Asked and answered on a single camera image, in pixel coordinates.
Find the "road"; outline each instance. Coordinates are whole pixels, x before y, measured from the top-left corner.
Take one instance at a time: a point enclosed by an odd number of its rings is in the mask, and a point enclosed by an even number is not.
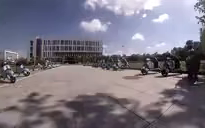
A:
[[[205,83],[62,66],[0,87],[0,127],[205,128]]]

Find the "window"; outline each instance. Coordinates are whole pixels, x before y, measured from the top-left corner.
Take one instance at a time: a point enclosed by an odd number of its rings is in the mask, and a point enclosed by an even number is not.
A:
[[[61,45],[64,45],[64,42],[65,42],[64,40],[61,40]]]
[[[48,47],[47,46],[44,46],[44,51],[47,51],[48,50]]]
[[[56,40],[53,40],[53,45],[55,45],[56,44]]]
[[[53,46],[53,47],[52,47],[52,51],[55,51],[55,49],[56,49],[56,47],[55,47],[55,46]]]
[[[69,46],[69,51],[72,51],[72,46]]]
[[[56,47],[56,51],[59,51],[59,46]]]
[[[68,40],[66,40],[66,41],[65,41],[65,45],[68,45],[68,43],[69,43]]]
[[[30,41],[30,46],[33,46],[33,44],[34,44],[34,41],[31,40]]]
[[[33,47],[30,47],[30,51],[31,51],[31,52],[33,51]]]

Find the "person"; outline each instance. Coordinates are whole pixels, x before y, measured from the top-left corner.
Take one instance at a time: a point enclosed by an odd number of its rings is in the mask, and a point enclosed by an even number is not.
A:
[[[188,71],[188,79],[194,82],[198,81],[198,72],[200,69],[200,56],[194,50],[189,52],[186,59],[186,67]]]

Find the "white cloud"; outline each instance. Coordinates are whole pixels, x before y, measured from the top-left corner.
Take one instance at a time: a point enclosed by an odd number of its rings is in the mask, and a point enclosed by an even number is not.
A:
[[[142,41],[144,41],[145,38],[142,34],[136,33],[135,35],[132,36],[132,40],[142,40]]]
[[[143,14],[142,17],[143,17],[143,18],[146,18],[146,17],[147,17],[147,14]]]
[[[156,47],[162,47],[162,46],[165,46],[165,45],[166,45],[166,43],[162,42],[162,43],[156,44],[155,46]]]
[[[142,10],[153,10],[161,5],[161,0],[86,0],[85,7],[97,7],[112,11],[117,15],[131,16]]]
[[[80,27],[88,32],[106,32],[111,22],[102,23],[99,19],[93,19],[91,21],[82,21]]]
[[[144,5],[145,10],[153,10],[154,7],[158,7],[161,5],[160,0],[146,0],[146,3]]]
[[[168,19],[169,19],[168,14],[162,14],[157,19],[153,19],[152,21],[155,22],[155,23],[163,23],[164,21],[166,21]]]

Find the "wheel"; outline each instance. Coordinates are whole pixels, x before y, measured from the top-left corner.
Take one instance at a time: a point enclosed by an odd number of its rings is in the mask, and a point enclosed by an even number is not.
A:
[[[141,73],[142,73],[142,75],[147,75],[148,71],[146,69],[141,69]]]
[[[11,76],[11,77],[10,77],[10,82],[11,82],[11,83],[16,83],[16,77]]]
[[[30,75],[30,72],[24,71],[24,72],[23,72],[23,75],[24,75],[24,76],[29,76],[29,75]]]
[[[162,74],[162,76],[167,77],[168,76],[168,71],[162,70],[161,74]]]

